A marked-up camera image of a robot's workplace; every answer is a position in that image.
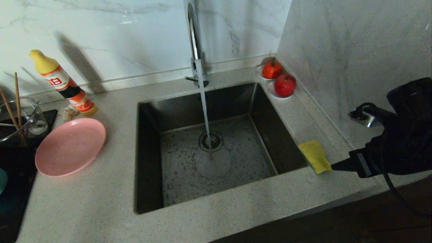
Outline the yellow green sponge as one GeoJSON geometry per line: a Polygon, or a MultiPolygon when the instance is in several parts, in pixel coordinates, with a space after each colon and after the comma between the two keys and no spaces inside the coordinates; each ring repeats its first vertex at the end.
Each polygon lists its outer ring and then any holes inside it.
{"type": "Polygon", "coordinates": [[[317,175],[333,170],[319,141],[309,140],[303,142],[298,145],[298,149],[317,175]]]}

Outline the chrome faucet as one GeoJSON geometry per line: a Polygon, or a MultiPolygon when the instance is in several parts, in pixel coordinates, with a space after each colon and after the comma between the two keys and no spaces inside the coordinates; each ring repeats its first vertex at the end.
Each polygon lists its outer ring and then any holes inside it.
{"type": "Polygon", "coordinates": [[[203,85],[207,87],[209,81],[207,80],[206,74],[204,71],[199,71],[196,67],[197,61],[202,61],[202,51],[200,44],[200,31],[199,31],[199,23],[198,16],[196,10],[196,0],[183,0],[184,8],[185,8],[185,16],[188,26],[188,36],[190,42],[191,55],[190,65],[192,67],[192,77],[185,77],[185,79],[195,82],[195,85],[200,87],[198,74],[202,73],[203,76],[203,85]]]}

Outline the yellow dish soap bottle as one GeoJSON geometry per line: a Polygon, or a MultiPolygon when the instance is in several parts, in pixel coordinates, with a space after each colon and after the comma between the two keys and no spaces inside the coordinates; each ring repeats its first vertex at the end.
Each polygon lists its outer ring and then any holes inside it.
{"type": "Polygon", "coordinates": [[[34,61],[36,71],[42,75],[74,109],[85,116],[91,116],[98,111],[96,104],[88,98],[85,91],[76,84],[57,60],[47,57],[42,51],[37,49],[31,50],[29,56],[34,61]]]}

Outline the stainless steel sink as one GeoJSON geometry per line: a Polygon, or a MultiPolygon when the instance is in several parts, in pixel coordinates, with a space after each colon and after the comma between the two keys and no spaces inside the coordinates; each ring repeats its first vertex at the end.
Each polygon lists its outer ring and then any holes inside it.
{"type": "Polygon", "coordinates": [[[138,104],[135,211],[145,214],[306,167],[259,83],[138,104]],[[223,145],[205,152],[202,133],[223,145]]]}

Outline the metal sink drain strainer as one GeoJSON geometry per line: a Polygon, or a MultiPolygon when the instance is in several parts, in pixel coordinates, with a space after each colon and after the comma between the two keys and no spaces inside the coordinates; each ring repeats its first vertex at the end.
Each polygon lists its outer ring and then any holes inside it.
{"type": "Polygon", "coordinates": [[[207,132],[201,134],[198,140],[199,147],[205,152],[216,152],[223,145],[223,137],[217,131],[210,131],[210,136],[207,132]]]}

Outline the red apple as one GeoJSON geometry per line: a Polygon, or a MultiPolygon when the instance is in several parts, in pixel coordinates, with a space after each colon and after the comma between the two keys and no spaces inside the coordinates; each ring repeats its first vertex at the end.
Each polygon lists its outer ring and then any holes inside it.
{"type": "Polygon", "coordinates": [[[293,95],[296,88],[296,79],[290,74],[281,74],[274,83],[274,89],[277,95],[289,97],[293,95]]]}

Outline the orange-red tomato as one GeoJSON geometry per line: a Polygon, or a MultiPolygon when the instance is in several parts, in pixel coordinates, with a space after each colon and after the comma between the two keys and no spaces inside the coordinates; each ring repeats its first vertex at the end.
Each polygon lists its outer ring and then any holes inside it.
{"type": "Polygon", "coordinates": [[[266,79],[275,79],[282,74],[282,65],[273,57],[272,60],[265,63],[261,74],[266,79]]]}

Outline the pink round plate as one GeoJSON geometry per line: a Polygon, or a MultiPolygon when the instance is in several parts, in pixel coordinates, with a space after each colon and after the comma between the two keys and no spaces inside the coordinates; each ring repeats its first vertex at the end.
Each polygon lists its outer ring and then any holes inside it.
{"type": "Polygon", "coordinates": [[[106,140],[104,125],[92,118],[79,118],[51,131],[35,155],[37,170],[48,177],[79,172],[93,162],[106,140]]]}

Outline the crumpled beige rag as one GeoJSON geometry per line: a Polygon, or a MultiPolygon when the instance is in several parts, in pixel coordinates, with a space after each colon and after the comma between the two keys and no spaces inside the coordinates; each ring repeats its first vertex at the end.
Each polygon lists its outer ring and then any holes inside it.
{"type": "Polygon", "coordinates": [[[66,108],[60,111],[60,115],[62,117],[63,123],[67,123],[70,120],[73,120],[74,117],[80,115],[80,111],[72,104],[69,104],[66,106],[66,108]]]}

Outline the clear glass jar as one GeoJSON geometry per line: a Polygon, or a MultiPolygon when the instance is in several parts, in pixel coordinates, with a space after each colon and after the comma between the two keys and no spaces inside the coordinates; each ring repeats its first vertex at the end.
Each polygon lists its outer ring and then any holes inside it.
{"type": "MultiPolygon", "coordinates": [[[[20,98],[23,132],[28,145],[33,140],[45,136],[48,132],[48,122],[35,98],[20,98]]],[[[18,123],[17,102],[9,101],[9,105],[18,123]]],[[[21,138],[15,129],[4,102],[0,102],[0,146],[23,146],[21,138]]]]}

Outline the brown wooden chopstick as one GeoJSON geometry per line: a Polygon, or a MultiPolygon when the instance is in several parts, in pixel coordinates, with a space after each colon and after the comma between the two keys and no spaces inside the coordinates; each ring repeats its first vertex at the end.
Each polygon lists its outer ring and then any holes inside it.
{"type": "Polygon", "coordinates": [[[20,100],[20,88],[18,82],[18,74],[14,73],[14,82],[15,82],[15,95],[16,95],[16,106],[17,106],[17,117],[18,117],[18,127],[21,128],[23,125],[22,116],[21,116],[21,100],[20,100]]]}
{"type": "Polygon", "coordinates": [[[14,125],[16,131],[17,131],[18,134],[20,135],[20,138],[21,138],[21,144],[22,144],[24,147],[28,147],[28,143],[27,143],[27,141],[26,141],[26,138],[25,138],[23,132],[21,131],[21,126],[17,123],[17,120],[15,119],[15,116],[14,116],[14,114],[13,114],[13,112],[12,112],[12,109],[11,109],[11,107],[10,107],[10,105],[9,105],[9,101],[8,101],[6,95],[5,95],[5,93],[4,93],[4,91],[3,91],[3,89],[2,89],[1,87],[0,87],[0,95],[2,96],[2,99],[3,99],[3,101],[4,101],[4,104],[5,104],[5,106],[6,106],[6,109],[7,109],[8,113],[9,113],[10,119],[12,120],[12,123],[13,123],[13,125],[14,125]]]}

